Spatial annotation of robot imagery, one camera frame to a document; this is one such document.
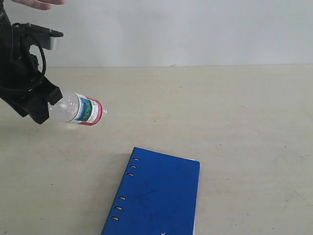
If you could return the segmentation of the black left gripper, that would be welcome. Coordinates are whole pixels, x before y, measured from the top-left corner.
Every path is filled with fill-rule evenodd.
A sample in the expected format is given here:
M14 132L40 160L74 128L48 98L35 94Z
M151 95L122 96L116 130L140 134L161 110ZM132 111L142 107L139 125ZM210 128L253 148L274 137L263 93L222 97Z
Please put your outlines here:
M26 23L0 26L0 97L37 124L49 119L47 103L54 106L63 98L61 89L45 76L44 50Z

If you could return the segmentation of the person's open hand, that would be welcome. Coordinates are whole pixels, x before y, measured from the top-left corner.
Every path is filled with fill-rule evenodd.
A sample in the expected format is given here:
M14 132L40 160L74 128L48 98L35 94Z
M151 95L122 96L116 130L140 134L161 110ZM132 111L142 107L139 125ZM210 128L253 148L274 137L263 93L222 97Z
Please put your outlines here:
M22 4L38 10L49 10L52 5L63 5L65 0L12 0L12 2Z

